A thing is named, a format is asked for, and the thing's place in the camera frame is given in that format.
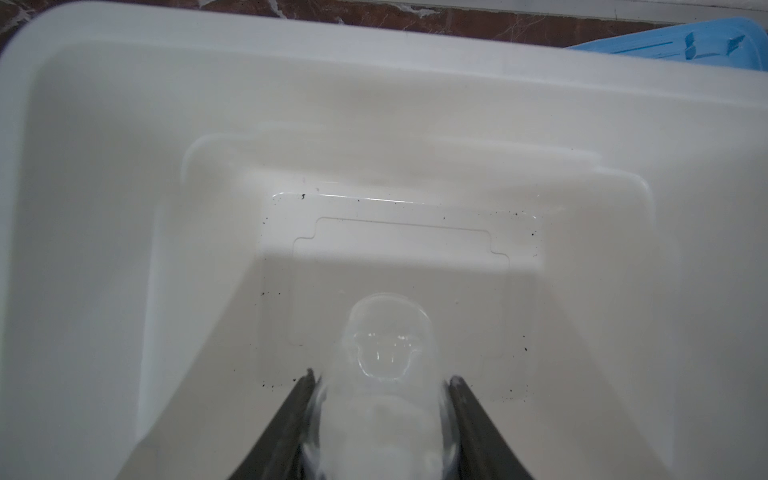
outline white plastic container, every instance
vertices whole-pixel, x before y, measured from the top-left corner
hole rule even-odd
[[[80,3],[0,85],[0,478],[226,478],[375,292],[536,478],[764,477],[766,75]]]

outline marble tile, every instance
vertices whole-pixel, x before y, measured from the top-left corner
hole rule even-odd
[[[0,48],[44,10],[70,0],[2,0]],[[343,23],[440,35],[568,47],[585,41],[656,28],[646,22],[529,15],[343,0],[116,0],[210,12]]]

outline clear plastic bottle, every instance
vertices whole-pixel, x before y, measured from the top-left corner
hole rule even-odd
[[[302,450],[309,478],[448,477],[458,429],[424,310],[392,293],[360,300],[308,416]]]

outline blue object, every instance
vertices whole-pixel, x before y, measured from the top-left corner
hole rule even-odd
[[[768,35],[748,18],[657,28],[569,48],[768,71]]]

